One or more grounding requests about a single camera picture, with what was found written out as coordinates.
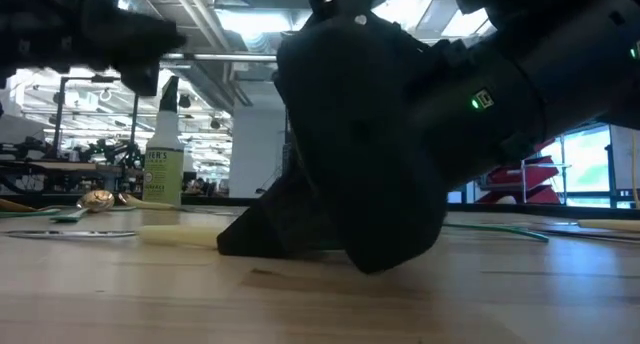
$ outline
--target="spray bottle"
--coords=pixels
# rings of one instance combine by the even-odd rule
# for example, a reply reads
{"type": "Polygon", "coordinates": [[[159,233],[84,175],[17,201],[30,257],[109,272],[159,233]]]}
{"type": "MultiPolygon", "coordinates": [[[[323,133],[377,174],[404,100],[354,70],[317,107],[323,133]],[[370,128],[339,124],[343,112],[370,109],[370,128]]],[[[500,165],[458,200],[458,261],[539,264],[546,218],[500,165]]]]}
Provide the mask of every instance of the spray bottle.
{"type": "Polygon", "coordinates": [[[180,205],[184,145],[178,131],[178,81],[172,76],[162,89],[156,131],[145,153],[144,201],[180,205]]]}

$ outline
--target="wooden table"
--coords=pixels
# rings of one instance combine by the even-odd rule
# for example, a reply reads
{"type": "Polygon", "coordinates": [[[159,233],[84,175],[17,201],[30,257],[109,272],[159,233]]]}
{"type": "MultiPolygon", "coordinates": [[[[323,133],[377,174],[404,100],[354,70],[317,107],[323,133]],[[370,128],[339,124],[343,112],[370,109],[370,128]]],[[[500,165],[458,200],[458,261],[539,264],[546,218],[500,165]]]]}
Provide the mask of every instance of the wooden table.
{"type": "MultiPolygon", "coordinates": [[[[231,220],[136,211],[69,229],[231,220]]],[[[3,230],[47,225],[0,220],[3,230]]],[[[367,277],[339,253],[280,261],[134,239],[0,238],[3,344],[638,343],[639,303],[633,244],[447,229],[427,254],[367,277]]]]}

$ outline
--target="green cable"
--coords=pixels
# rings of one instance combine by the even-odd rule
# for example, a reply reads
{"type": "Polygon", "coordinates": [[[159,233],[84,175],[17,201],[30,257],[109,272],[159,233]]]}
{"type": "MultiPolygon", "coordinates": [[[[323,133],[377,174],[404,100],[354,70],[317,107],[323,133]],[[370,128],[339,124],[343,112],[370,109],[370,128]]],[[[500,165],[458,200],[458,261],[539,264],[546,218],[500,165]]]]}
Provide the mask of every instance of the green cable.
{"type": "Polygon", "coordinates": [[[527,230],[515,229],[515,228],[509,228],[509,227],[499,227],[499,226],[492,226],[492,225],[468,225],[468,224],[444,224],[443,226],[449,227],[449,228],[486,230],[486,231],[511,233],[511,234],[517,234],[517,235],[524,235],[530,238],[543,241],[545,243],[549,242],[549,237],[544,236],[542,234],[537,234],[527,230]]]}

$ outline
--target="bottle label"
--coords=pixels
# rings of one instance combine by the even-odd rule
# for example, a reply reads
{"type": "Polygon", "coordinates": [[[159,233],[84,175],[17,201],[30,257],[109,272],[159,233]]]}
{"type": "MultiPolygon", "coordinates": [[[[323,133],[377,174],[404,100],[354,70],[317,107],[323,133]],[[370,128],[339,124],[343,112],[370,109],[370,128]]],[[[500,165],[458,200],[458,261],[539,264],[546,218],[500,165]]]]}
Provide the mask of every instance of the bottle label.
{"type": "Polygon", "coordinates": [[[180,206],[183,162],[182,150],[147,148],[142,200],[180,206]]]}

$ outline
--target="workbench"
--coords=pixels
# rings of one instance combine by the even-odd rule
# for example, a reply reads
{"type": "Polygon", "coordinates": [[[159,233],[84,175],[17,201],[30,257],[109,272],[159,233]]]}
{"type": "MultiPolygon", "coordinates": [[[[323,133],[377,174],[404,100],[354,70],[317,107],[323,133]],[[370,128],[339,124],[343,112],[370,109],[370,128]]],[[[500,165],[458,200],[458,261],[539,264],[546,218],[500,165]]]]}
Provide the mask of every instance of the workbench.
{"type": "MultiPolygon", "coordinates": [[[[55,228],[224,228],[233,219],[137,210],[55,228]]],[[[0,227],[51,226],[46,218],[23,218],[0,219],[0,227]]],[[[637,343],[638,249],[444,229],[420,258],[365,276],[340,252],[286,261],[142,245],[134,238],[0,237],[0,343],[637,343]]]]}

